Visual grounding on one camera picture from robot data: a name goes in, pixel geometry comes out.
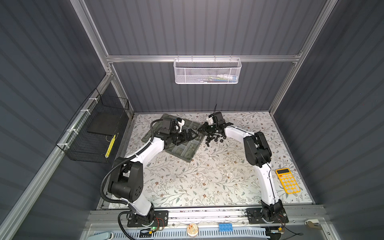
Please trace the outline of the green compartment organizer box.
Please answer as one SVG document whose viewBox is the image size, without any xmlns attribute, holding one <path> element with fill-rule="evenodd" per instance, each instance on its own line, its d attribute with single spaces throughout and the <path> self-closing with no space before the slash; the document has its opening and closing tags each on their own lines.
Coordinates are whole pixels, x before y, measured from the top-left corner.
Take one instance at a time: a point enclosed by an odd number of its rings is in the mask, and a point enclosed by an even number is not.
<svg viewBox="0 0 384 240">
<path fill-rule="evenodd" d="M 165 152 L 191 162 L 204 139 L 203 134 L 198 132 L 202 124 L 169 114 L 164 114 L 161 118 L 167 119 L 174 126 L 174 131 L 166 137 Z"/>
</svg>

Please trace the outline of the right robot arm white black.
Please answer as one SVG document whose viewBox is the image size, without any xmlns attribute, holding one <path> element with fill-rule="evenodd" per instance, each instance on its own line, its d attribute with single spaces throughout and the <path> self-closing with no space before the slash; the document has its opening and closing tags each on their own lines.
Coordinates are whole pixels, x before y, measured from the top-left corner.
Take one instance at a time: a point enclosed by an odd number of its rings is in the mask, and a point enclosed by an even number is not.
<svg viewBox="0 0 384 240">
<path fill-rule="evenodd" d="M 280 200 L 272 177 L 270 166 L 272 151 L 262 132 L 248 132 L 227 123 L 221 112 L 214 112 L 208 116 L 207 121 L 198 129 L 205 135 L 206 144 L 214 140 L 232 138 L 244 145 L 247 162 L 254 167 L 261 187 L 261 217 L 266 223 L 287 222 L 287 215 Z"/>
</svg>

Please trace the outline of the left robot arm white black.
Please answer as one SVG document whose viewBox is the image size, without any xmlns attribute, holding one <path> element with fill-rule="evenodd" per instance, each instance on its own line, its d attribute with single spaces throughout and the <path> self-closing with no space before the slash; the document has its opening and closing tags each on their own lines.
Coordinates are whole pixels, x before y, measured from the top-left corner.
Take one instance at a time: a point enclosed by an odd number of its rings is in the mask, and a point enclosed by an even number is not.
<svg viewBox="0 0 384 240">
<path fill-rule="evenodd" d="M 150 222 L 155 216 L 154 205 L 144 196 L 144 168 L 169 145 L 194 140 L 199 134 L 184 129 L 181 118 L 162 118 L 151 122 L 150 139 L 132 155 L 116 159 L 100 185 L 101 198 L 113 204 L 128 206 L 131 211 Z"/>
</svg>

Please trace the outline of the markers in white basket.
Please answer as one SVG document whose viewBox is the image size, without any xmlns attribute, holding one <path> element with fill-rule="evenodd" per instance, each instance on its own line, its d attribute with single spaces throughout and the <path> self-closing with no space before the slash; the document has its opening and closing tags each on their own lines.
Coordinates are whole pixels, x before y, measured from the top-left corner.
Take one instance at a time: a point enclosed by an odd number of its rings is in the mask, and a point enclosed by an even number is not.
<svg viewBox="0 0 384 240">
<path fill-rule="evenodd" d="M 199 79 L 199 82 L 209 83 L 209 84 L 237 84 L 238 76 L 237 75 L 207 76 L 205 78 Z"/>
</svg>

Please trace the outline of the yellow marker in black basket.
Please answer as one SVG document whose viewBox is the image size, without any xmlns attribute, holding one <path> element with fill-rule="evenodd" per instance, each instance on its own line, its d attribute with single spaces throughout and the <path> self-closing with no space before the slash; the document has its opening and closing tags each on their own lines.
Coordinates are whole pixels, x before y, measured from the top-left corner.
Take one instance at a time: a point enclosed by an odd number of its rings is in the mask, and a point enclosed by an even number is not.
<svg viewBox="0 0 384 240">
<path fill-rule="evenodd" d="M 108 148 L 107 148 L 106 153 L 105 153 L 105 158 L 106 159 L 108 159 L 110 157 L 110 155 L 111 155 L 111 152 L 112 152 L 114 143 L 116 141 L 116 138 L 117 138 L 117 135 L 113 135 L 113 137 L 109 141 L 109 145 L 108 145 Z"/>
</svg>

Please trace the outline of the yellow calculator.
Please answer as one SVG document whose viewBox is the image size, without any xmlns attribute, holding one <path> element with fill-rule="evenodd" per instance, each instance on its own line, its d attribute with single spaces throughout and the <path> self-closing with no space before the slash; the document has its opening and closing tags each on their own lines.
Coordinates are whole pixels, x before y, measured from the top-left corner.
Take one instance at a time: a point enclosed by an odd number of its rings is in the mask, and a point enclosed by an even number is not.
<svg viewBox="0 0 384 240">
<path fill-rule="evenodd" d="M 286 194 L 296 194 L 301 191 L 291 170 L 288 168 L 275 170 Z"/>
</svg>

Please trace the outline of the blue toy brick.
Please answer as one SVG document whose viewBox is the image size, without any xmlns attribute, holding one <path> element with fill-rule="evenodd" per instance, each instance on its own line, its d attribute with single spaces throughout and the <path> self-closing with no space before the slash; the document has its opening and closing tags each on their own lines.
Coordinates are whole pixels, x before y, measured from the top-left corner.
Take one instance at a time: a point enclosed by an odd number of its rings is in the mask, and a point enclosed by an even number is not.
<svg viewBox="0 0 384 240">
<path fill-rule="evenodd" d="M 219 232 L 221 233 L 229 233 L 233 231 L 233 225 L 230 223 L 220 223 L 219 224 Z"/>
</svg>

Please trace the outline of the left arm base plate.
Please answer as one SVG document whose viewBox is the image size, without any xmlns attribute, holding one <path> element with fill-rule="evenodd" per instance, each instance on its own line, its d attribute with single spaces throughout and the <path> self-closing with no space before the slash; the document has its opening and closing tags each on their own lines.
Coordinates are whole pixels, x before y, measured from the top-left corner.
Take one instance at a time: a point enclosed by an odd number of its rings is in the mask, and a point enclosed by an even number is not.
<svg viewBox="0 0 384 240">
<path fill-rule="evenodd" d="M 127 216 L 127 227 L 166 227 L 168 225 L 168 219 L 169 211 L 150 211 L 147 216 L 130 213 Z"/>
</svg>

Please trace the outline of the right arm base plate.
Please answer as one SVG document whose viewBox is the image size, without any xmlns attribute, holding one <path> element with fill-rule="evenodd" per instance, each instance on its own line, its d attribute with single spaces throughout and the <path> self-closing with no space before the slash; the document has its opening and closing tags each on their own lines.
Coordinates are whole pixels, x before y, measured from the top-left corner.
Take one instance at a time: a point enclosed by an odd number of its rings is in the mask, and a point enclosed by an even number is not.
<svg viewBox="0 0 384 240">
<path fill-rule="evenodd" d="M 250 224 L 287 224 L 289 222 L 284 209 L 248 208 L 245 210 L 245 216 Z"/>
</svg>

